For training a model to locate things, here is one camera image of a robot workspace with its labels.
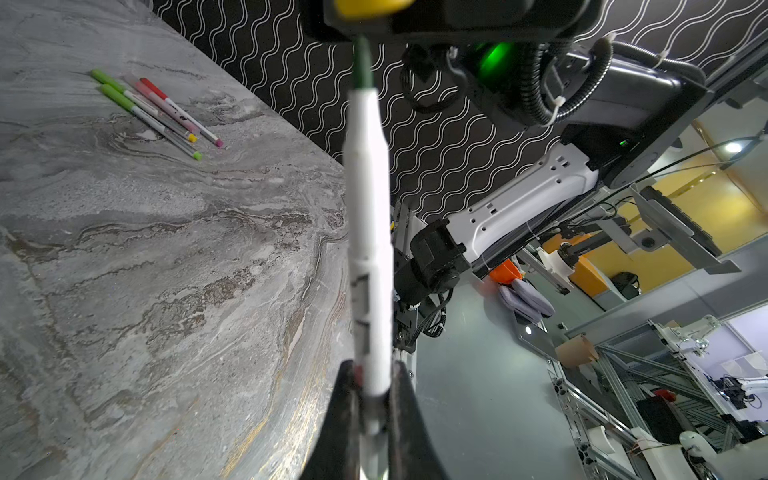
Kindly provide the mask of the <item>green pen cap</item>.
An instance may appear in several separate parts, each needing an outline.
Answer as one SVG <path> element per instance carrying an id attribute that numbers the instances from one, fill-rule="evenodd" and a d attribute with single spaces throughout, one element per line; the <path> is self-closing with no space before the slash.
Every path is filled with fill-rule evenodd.
<path id="1" fill-rule="evenodd" d="M 132 113 L 136 107 L 131 100 L 111 85 L 102 84 L 99 86 L 99 91 L 129 113 Z"/>

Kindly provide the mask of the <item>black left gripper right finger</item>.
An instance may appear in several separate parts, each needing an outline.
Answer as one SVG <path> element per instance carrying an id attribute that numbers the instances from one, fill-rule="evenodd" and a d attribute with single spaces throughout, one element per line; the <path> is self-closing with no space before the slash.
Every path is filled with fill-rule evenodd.
<path id="1" fill-rule="evenodd" d="M 448 479 L 432 445 L 406 365 L 395 361 L 387 400 L 389 478 Z"/>

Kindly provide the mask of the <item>yellow white pen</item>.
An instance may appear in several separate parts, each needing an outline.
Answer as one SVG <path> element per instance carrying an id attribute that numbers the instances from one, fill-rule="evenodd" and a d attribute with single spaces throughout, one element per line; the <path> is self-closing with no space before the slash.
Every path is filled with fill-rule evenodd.
<path id="1" fill-rule="evenodd" d="M 197 142 L 197 137 L 192 132 L 180 126 L 175 120 L 173 120 L 168 115 L 158 110 L 143 95 L 137 94 L 134 90 L 131 90 L 129 87 L 125 87 L 122 83 L 110 77 L 109 75 L 105 74 L 101 70 L 93 69 L 90 71 L 90 75 L 98 82 L 109 85 L 113 87 L 115 90 L 117 90 L 119 93 L 123 94 L 126 98 L 131 100 L 134 104 L 139 106 L 146 113 L 148 113 L 149 115 L 154 117 L 156 120 L 158 120 L 167 129 L 184 137 L 187 141 L 189 141 L 192 144 Z"/>

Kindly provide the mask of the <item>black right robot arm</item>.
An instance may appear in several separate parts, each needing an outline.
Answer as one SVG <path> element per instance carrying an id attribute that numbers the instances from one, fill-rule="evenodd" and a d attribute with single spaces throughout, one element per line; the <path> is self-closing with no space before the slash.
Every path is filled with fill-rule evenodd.
<path id="1" fill-rule="evenodd" d="M 355 241 L 363 223 L 386 232 L 391 150 L 381 121 L 374 44 L 404 45 L 401 88 L 411 110 L 436 115 L 460 101 L 494 125 L 560 127 L 560 138 L 521 176 L 428 223 L 384 267 L 377 317 L 395 349 L 445 327 L 459 276 L 489 274 L 556 216 L 602 186 L 628 186 L 714 99 L 702 69 L 606 34 L 576 39 L 599 1 L 303 1 L 304 31 L 352 46 L 342 150 Z"/>

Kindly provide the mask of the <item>purple white pen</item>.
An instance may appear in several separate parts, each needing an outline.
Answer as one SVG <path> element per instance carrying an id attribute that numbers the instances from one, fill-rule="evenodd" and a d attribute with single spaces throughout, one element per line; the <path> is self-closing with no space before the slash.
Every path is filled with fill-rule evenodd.
<path id="1" fill-rule="evenodd" d="M 141 77 L 140 82 L 145 86 L 147 86 L 151 91 L 157 94 L 162 100 L 164 100 L 170 106 L 175 108 L 186 120 L 188 120 L 191 124 L 193 124 L 206 139 L 214 143 L 217 148 L 222 148 L 224 146 L 224 142 L 218 136 L 216 136 L 207 127 L 202 125 L 198 120 L 193 118 L 188 112 L 186 112 L 182 107 L 180 107 L 176 102 L 174 102 L 170 97 L 168 97 L 162 90 L 160 90 L 149 79 L 145 77 Z"/>

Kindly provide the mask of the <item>green white pen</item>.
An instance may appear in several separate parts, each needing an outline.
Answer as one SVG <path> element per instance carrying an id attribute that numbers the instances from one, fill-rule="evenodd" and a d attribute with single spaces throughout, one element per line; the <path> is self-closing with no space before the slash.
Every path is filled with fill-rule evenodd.
<path id="1" fill-rule="evenodd" d="M 360 465 L 367 479 L 388 471 L 386 403 L 391 386 L 393 247 L 389 149 L 380 117 L 371 47 L 354 40 L 343 144 L 355 377 L 361 388 Z"/>

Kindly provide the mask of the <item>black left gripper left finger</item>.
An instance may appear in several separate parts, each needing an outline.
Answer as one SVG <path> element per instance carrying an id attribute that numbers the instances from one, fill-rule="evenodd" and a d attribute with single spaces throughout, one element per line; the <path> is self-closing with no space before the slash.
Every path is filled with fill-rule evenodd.
<path id="1" fill-rule="evenodd" d="M 360 399 L 353 360 L 337 373 L 320 435 L 300 480 L 360 478 Z"/>

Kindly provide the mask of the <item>pink white pen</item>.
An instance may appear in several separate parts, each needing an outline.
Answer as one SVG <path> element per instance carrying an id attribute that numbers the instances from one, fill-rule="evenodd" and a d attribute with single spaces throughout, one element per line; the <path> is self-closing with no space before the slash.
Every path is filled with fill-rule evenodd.
<path id="1" fill-rule="evenodd" d="M 149 86 L 143 83 L 139 78 L 131 74 L 125 74 L 123 78 L 133 87 L 135 87 L 141 94 L 151 100 L 156 106 L 173 118 L 177 123 L 183 126 L 187 131 L 194 135 L 198 135 L 200 130 L 192 124 L 192 122 L 183 115 L 176 107 L 170 105 L 167 100 L 164 100 Z"/>

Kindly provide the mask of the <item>yellow pen cap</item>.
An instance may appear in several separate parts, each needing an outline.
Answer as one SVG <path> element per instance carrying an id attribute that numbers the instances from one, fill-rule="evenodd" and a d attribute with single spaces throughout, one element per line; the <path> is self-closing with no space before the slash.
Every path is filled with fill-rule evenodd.
<path id="1" fill-rule="evenodd" d="M 409 8 L 414 0 L 334 0 L 337 14 L 347 21 L 372 20 Z"/>

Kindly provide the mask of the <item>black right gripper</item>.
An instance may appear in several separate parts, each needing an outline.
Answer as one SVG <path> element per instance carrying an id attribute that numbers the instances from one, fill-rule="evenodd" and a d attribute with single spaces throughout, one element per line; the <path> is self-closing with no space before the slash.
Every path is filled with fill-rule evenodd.
<path id="1" fill-rule="evenodd" d="M 602 1 L 414 1 L 383 18 L 347 21 L 333 1 L 301 1 L 304 31 L 324 43 L 359 36 L 376 43 L 543 43 L 570 39 L 596 24 Z"/>

